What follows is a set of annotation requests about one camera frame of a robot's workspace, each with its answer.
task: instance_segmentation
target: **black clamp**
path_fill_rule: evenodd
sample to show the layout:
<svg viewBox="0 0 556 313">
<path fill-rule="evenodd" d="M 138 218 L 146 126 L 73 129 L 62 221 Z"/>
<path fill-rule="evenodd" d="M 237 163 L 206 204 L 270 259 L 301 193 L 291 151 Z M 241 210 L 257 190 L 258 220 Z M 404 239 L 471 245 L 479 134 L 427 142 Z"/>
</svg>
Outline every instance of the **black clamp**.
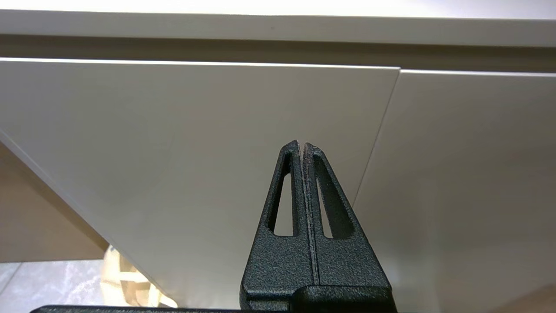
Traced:
<svg viewBox="0 0 556 313">
<path fill-rule="evenodd" d="M 291 174 L 293 236 L 274 226 Z M 319 190 L 333 238 L 324 236 Z M 241 281 L 243 310 L 396 312 L 392 288 L 351 205 L 319 148 L 292 141 L 278 156 Z"/>
</svg>

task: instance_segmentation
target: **white cabinet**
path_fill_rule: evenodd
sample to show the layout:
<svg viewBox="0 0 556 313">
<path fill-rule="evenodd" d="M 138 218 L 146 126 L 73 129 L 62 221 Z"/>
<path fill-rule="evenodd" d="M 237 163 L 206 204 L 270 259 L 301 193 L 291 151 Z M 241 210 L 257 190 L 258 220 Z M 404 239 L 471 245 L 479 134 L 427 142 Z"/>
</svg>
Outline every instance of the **white cabinet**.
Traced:
<svg viewBox="0 0 556 313">
<path fill-rule="evenodd" d="M 402 70 L 355 212 L 400 311 L 556 281 L 556 75 Z"/>
<path fill-rule="evenodd" d="M 3 58 L 0 138 L 178 303 L 238 307 L 282 145 L 353 201 L 398 72 Z"/>
</svg>

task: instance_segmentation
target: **white countertop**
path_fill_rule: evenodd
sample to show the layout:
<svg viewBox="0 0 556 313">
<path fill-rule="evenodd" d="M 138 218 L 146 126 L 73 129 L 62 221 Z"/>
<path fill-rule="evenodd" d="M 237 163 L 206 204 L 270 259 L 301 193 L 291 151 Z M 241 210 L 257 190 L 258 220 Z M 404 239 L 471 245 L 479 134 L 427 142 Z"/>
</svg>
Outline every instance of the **white countertop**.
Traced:
<svg viewBox="0 0 556 313">
<path fill-rule="evenodd" d="M 32 1 L 0 33 L 556 47 L 556 1 Z"/>
</svg>

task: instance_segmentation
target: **white cabinet door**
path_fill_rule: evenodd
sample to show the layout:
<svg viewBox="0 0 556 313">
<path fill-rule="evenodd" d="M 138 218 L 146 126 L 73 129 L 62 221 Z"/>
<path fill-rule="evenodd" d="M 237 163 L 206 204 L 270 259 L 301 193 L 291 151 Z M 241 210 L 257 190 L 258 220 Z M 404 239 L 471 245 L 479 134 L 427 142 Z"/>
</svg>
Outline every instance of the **white cabinet door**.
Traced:
<svg viewBox="0 0 556 313">
<path fill-rule="evenodd" d="M 179 304 L 233 308 L 280 148 L 353 201 L 398 72 L 4 58 L 1 139 Z"/>
<path fill-rule="evenodd" d="M 402 70 L 355 211 L 398 309 L 556 282 L 556 75 Z"/>
</svg>

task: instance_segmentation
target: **tile floor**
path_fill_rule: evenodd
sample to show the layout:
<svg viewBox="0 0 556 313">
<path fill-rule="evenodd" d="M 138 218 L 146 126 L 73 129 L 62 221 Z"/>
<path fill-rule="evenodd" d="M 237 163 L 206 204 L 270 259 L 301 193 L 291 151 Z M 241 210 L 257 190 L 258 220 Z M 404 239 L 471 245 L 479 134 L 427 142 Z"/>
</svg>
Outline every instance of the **tile floor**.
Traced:
<svg viewBox="0 0 556 313">
<path fill-rule="evenodd" d="M 43 305 L 102 305 L 103 260 L 0 263 L 0 313 Z"/>
</svg>

